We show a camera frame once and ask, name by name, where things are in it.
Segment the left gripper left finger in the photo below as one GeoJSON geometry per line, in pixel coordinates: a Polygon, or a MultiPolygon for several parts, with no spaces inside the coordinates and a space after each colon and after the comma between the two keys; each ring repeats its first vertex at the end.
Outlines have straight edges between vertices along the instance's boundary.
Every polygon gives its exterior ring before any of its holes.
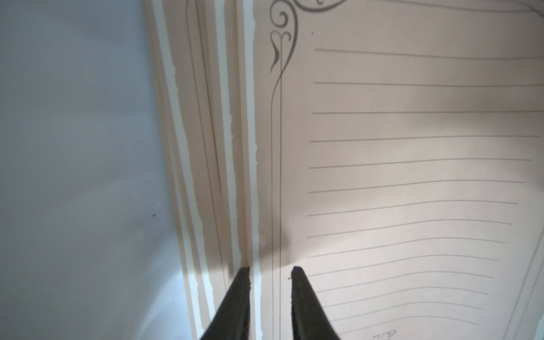
{"type": "Polygon", "coordinates": [[[249,275],[249,267],[238,270],[201,340],[249,339],[251,317],[249,275]]]}

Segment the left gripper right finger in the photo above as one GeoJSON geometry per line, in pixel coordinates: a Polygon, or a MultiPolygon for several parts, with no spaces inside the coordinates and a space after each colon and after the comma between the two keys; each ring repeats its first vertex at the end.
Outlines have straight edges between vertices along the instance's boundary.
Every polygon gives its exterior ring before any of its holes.
{"type": "Polygon", "coordinates": [[[294,340],[340,340],[302,267],[293,267],[291,283],[291,320],[294,340]]]}

